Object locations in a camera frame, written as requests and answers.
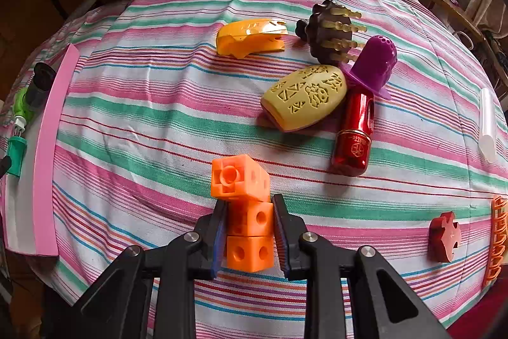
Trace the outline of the yellow carved egg-shaped toy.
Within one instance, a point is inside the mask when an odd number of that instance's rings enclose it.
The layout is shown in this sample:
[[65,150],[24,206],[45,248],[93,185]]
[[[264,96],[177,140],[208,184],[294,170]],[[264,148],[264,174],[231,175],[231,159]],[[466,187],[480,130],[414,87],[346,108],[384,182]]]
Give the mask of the yellow carved egg-shaped toy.
[[345,76],[339,68],[315,64],[280,79],[264,93],[260,103],[282,131],[292,132],[327,117],[346,93]]

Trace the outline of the orange linked cube blocks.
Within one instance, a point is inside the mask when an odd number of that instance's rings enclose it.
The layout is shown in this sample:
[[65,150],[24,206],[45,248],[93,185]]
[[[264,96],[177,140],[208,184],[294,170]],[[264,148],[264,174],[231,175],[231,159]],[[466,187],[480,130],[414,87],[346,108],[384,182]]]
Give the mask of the orange linked cube blocks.
[[227,204],[226,266],[255,273],[274,266],[274,205],[268,172],[249,155],[212,161],[210,194]]

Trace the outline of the purple perforated cap toy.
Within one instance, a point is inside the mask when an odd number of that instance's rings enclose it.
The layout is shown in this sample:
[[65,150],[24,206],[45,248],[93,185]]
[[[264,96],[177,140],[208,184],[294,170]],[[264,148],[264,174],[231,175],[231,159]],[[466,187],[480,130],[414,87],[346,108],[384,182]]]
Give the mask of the purple perforated cap toy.
[[391,95],[385,85],[397,62],[393,41],[386,36],[375,35],[367,41],[354,65],[343,64],[342,71],[353,83],[389,101]]

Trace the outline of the pink-rimmed white tray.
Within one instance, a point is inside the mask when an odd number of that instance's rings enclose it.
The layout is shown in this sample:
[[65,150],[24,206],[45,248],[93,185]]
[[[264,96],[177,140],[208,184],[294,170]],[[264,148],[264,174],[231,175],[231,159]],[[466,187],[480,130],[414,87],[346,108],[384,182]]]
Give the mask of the pink-rimmed white tray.
[[[79,51],[68,45],[58,65],[52,88],[42,107],[34,111],[21,137],[27,140],[21,177],[8,173],[10,158],[1,167],[1,217],[5,247],[22,255],[57,256],[58,245],[53,219],[53,158],[64,99],[73,77]],[[13,135],[14,115],[7,126],[8,141]]]

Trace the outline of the striped bedsheet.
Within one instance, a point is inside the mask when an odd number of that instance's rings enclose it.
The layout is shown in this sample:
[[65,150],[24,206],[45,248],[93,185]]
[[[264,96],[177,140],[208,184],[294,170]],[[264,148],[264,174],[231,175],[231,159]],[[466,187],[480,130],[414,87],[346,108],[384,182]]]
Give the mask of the striped bedsheet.
[[[479,147],[480,90],[491,83],[476,57],[416,0],[333,0],[362,14],[366,33],[396,46],[375,103],[367,171],[331,170],[338,116],[282,132],[263,93],[314,65],[289,34],[283,51],[220,56],[219,29],[249,18],[294,28],[324,0],[127,0],[91,10],[28,56],[11,86],[68,45],[80,58],[64,101],[53,163],[59,255],[30,261],[46,287],[42,336],[130,244],[163,246],[209,213],[214,158],[248,154],[271,177],[288,210],[311,231],[350,249],[370,244],[445,326],[476,305],[488,260],[491,203],[507,193],[507,125],[496,113],[497,158]],[[431,221],[453,212],[462,241],[452,262],[429,259]]]

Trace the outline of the orange plastic rack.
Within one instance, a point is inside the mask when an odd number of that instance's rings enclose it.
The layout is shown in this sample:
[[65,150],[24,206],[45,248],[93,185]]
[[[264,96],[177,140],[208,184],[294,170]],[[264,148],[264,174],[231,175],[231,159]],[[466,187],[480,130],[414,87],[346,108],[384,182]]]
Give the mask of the orange plastic rack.
[[491,234],[483,288],[496,281],[507,252],[507,199],[497,195],[492,199],[491,207]]

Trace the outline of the black grey jar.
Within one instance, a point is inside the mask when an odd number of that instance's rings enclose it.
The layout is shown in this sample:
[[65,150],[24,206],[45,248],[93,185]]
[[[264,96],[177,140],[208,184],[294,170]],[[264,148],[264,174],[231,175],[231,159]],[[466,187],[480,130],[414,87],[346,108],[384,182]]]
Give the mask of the black grey jar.
[[34,75],[28,84],[24,102],[29,110],[35,111],[46,102],[57,72],[51,66],[38,62],[34,66]]

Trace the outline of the red puzzle piece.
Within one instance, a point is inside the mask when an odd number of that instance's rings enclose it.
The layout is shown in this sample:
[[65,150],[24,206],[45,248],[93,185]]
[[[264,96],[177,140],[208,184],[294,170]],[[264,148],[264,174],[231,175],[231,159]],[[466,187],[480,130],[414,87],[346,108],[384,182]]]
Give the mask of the red puzzle piece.
[[434,218],[429,226],[428,256],[432,261],[452,262],[454,250],[460,246],[462,233],[456,215],[445,212]]

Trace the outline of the brown scalp massage brush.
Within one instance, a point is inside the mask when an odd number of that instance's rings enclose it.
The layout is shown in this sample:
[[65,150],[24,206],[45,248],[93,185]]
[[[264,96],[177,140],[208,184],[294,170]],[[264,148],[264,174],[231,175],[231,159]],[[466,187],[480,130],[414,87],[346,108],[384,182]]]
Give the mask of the brown scalp massage brush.
[[363,47],[363,43],[353,39],[353,34],[366,33],[368,29],[351,21],[361,17],[359,12],[324,0],[313,5],[307,20],[298,20],[295,34],[309,45],[312,57],[319,63],[346,64],[357,59],[350,50]]

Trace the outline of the white plastic tube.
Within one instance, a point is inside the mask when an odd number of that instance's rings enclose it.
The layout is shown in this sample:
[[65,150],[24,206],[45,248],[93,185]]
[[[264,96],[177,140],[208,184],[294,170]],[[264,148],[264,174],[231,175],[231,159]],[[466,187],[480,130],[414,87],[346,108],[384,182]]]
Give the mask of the white plastic tube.
[[494,163],[496,161],[496,120],[494,102],[488,88],[480,90],[479,147],[486,161],[489,163]]

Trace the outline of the green white round gadget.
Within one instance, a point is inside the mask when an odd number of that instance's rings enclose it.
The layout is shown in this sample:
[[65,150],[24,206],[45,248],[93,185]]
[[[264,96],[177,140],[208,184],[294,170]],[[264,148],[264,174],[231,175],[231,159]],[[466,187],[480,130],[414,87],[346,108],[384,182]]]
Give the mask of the green white round gadget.
[[25,102],[28,88],[19,90],[14,99],[13,104],[13,115],[14,115],[14,126],[13,135],[22,136],[26,130],[26,127],[34,117],[34,111],[30,109],[28,104]]

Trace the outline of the teal flanged plastic part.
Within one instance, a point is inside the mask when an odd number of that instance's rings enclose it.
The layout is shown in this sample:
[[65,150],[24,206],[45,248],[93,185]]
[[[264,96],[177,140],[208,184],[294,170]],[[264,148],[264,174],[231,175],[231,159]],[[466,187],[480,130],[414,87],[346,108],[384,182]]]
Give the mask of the teal flanged plastic part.
[[27,140],[21,136],[12,136],[8,141],[7,156],[10,158],[11,165],[8,173],[20,178],[23,166],[23,158],[27,150]]

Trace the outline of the orange cheese-shaped toy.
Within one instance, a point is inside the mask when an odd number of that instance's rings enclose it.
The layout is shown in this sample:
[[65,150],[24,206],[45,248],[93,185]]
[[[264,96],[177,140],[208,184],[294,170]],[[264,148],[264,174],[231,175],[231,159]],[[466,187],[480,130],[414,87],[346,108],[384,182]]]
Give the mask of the orange cheese-shaped toy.
[[241,59],[252,53],[283,51],[283,36],[288,34],[286,22],[257,18],[229,23],[216,35],[216,51],[220,56]]

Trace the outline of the red metallic cylinder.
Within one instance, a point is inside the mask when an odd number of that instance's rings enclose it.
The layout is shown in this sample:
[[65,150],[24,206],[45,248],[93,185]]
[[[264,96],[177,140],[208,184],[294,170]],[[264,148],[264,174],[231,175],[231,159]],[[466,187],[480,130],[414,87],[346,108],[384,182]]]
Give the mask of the red metallic cylinder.
[[341,175],[362,175],[368,168],[374,131],[374,95],[354,87],[347,93],[331,166]]

